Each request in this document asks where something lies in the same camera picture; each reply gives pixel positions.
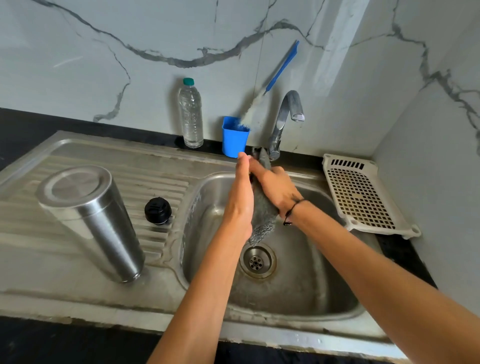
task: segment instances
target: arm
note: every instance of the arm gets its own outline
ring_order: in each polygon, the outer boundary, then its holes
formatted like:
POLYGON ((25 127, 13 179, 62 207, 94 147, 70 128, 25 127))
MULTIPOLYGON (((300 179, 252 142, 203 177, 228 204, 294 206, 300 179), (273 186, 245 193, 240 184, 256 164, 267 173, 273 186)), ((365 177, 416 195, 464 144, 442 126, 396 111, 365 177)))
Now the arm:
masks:
POLYGON ((214 362, 237 262, 252 234, 248 170, 249 158, 241 153, 222 224, 147 364, 214 362))
MULTIPOLYGON (((282 168, 251 161, 267 197, 285 213, 300 193, 282 168)), ((388 337, 416 364, 473 363, 480 318, 378 254, 307 201, 289 220, 315 241, 388 337)))

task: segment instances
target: green bottle cap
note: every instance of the green bottle cap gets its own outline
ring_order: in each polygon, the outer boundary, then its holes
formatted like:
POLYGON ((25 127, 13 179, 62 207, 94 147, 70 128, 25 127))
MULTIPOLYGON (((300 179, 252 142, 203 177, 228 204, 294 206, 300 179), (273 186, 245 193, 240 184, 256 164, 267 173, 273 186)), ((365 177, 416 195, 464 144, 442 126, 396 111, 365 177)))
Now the green bottle cap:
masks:
POLYGON ((185 77, 183 79, 183 84, 187 86, 193 86, 195 82, 193 82, 193 78, 185 77))

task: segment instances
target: plastic water bottle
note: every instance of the plastic water bottle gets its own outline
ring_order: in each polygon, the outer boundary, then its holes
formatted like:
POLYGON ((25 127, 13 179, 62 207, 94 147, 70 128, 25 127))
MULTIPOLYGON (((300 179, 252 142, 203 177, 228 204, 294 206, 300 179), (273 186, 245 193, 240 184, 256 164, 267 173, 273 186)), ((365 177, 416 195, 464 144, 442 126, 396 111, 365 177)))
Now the plastic water bottle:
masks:
POLYGON ((193 85, 193 78, 183 79, 183 86, 179 91, 180 120, 185 145, 198 148, 204 143, 202 98, 193 85))

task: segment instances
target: black countertop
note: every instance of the black countertop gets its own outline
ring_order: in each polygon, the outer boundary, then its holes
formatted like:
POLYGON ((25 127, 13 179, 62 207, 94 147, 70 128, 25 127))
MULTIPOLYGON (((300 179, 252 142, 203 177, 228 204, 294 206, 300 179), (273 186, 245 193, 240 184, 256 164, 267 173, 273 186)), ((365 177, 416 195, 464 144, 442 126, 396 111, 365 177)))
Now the black countertop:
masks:
MULTIPOLYGON (((79 121, 0 108, 0 170, 58 130, 187 149, 177 135, 79 121)), ((222 144, 205 140, 197 149, 222 153, 222 144)), ((279 164, 321 170, 322 158, 282 152, 279 164)), ((388 258, 435 286, 410 242, 398 235, 377 235, 388 258)), ((145 363, 159 336, 119 328, 63 325, 0 316, 0 363, 145 363)), ((379 364, 379 361, 289 352, 248 344, 220 342, 216 363, 379 364)))

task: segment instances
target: white plastic tray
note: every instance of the white plastic tray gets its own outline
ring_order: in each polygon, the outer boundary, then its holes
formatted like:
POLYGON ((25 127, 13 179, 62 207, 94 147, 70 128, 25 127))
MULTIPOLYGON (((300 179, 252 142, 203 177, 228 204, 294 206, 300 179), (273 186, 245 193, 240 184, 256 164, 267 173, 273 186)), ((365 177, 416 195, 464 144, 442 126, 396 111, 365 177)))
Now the white plastic tray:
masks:
POLYGON ((417 225, 409 224, 378 178, 378 167, 367 159, 325 154, 323 167, 340 217, 347 230, 376 234, 420 236, 417 225))

